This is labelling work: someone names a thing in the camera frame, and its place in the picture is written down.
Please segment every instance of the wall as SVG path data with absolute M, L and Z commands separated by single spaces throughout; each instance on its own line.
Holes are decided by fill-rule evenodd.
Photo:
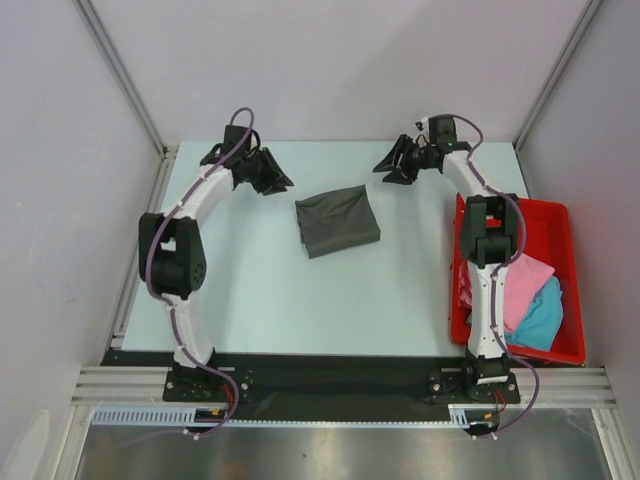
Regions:
M 511 141 L 586 3 L 95 0 L 169 143 L 240 105 L 269 140 L 395 140 L 450 111 Z
M 591 363 L 640 445 L 640 2 L 606 2 L 522 152 L 536 196 L 570 210 Z
M 3 2 L 0 64 L 1 466 L 40 408 L 55 443 L 158 158 L 71 1 Z

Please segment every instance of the folded cloth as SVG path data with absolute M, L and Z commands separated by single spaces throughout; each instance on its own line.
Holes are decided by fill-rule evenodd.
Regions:
M 562 290 L 556 277 L 551 277 L 533 298 L 515 332 L 505 332 L 511 345 L 548 352 L 562 324 Z
M 297 201 L 296 215 L 309 258 L 380 240 L 364 185 Z
M 536 293 L 551 278 L 555 269 L 528 255 L 522 254 L 509 265 L 506 285 L 504 287 L 504 329 L 514 332 L 522 319 L 527 314 L 529 305 Z M 471 308 L 472 295 L 469 268 L 464 261 L 458 272 L 460 281 L 459 298 L 460 305 Z

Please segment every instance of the black cloth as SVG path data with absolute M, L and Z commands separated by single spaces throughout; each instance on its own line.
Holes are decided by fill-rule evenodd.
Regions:
M 309 258 L 380 240 L 364 185 L 297 201 L 296 215 Z

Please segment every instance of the white table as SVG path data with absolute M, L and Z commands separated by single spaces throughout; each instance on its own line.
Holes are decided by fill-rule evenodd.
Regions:
M 184 142 L 163 209 L 196 178 L 212 143 Z M 201 226 L 203 311 L 218 352 L 458 356 L 449 340 L 456 191 L 437 171 L 411 187 L 372 168 L 389 142 L 274 142 L 295 183 L 270 197 L 240 185 Z M 476 164 L 496 187 L 526 197 L 511 144 L 487 143 Z M 366 184 L 380 242 L 310 260 L 294 201 Z M 172 351 L 166 310 L 138 288 L 123 350 Z

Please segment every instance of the shiny floor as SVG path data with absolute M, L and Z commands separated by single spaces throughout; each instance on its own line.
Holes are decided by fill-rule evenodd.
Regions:
M 460 430 L 224 428 L 201 442 L 91 427 L 76 480 L 610 479 L 589 410 L 534 411 L 498 441 Z

